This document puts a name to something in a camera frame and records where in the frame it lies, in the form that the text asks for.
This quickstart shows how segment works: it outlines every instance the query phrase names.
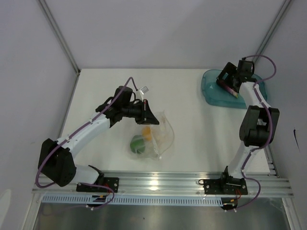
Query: white table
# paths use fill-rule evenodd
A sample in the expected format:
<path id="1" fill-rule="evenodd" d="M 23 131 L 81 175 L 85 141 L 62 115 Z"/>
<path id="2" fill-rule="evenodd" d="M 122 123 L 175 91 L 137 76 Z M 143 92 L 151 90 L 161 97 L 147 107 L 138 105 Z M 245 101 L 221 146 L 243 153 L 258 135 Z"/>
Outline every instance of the white table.
<path id="1" fill-rule="evenodd" d="M 201 94 L 206 69 L 83 69 L 79 76 L 63 135 L 89 119 L 95 108 L 133 76 L 138 88 L 147 86 L 153 112 L 164 111 L 175 132 L 173 146 L 162 159 L 135 159 L 129 143 L 137 125 L 123 118 L 92 140 L 76 157 L 81 165 L 102 171 L 208 172 L 225 169 L 240 144 L 239 127 L 246 110 L 211 106 Z M 248 172 L 269 173 L 262 150 Z"/>

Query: plastic bag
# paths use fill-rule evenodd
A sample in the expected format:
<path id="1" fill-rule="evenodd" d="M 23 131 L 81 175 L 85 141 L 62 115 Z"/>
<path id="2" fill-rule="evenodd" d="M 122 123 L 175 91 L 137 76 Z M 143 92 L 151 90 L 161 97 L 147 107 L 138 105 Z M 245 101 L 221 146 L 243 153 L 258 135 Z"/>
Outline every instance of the plastic bag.
<path id="1" fill-rule="evenodd" d="M 159 125 L 138 126 L 130 142 L 130 151 L 137 158 L 160 160 L 174 142 L 175 134 L 164 112 L 154 114 Z"/>

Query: green object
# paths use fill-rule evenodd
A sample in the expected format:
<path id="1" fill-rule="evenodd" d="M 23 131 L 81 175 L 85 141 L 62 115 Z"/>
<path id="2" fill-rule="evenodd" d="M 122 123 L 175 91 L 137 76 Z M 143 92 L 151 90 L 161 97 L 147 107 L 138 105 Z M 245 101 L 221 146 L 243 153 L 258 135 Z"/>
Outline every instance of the green object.
<path id="1" fill-rule="evenodd" d="M 134 153 L 142 154 L 145 152 L 145 142 L 141 135 L 135 135 L 130 142 L 130 149 Z"/>
<path id="2" fill-rule="evenodd" d="M 245 102 L 240 94 L 238 98 L 234 97 L 230 93 L 226 92 L 220 86 L 216 84 L 216 78 L 221 73 L 221 70 L 211 69 L 204 73 L 201 80 L 201 92 L 204 95 L 206 102 L 211 105 L 246 109 Z M 261 77 L 254 74 L 253 78 L 261 80 Z M 268 96 L 265 92 L 264 82 L 259 84 L 259 90 L 265 100 Z"/>

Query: metal grille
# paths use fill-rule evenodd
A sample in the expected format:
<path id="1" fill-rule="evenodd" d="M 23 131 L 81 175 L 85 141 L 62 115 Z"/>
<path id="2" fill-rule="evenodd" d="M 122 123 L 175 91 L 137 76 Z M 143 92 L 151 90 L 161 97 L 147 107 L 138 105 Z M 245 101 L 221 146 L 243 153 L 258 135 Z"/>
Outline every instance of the metal grille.
<path id="1" fill-rule="evenodd" d="M 102 204 L 95 202 L 96 197 L 91 195 L 44 195 L 43 203 L 67 203 L 67 204 Z M 121 195 L 115 197 L 113 205 L 167 205 L 167 206 L 222 206 L 222 201 L 217 197 L 172 197 L 172 196 L 131 196 Z"/>

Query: gray floor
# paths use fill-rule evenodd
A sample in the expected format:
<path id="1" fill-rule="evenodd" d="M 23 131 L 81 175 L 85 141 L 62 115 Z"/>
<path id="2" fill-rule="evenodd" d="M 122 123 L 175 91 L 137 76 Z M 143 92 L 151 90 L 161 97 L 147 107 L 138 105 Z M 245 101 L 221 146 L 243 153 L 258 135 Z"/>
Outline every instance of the gray floor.
<path id="1" fill-rule="evenodd" d="M 219 207 L 109 205 L 90 211 L 42 204 L 35 230 L 289 230 L 280 199 L 258 199 L 237 213 Z"/>

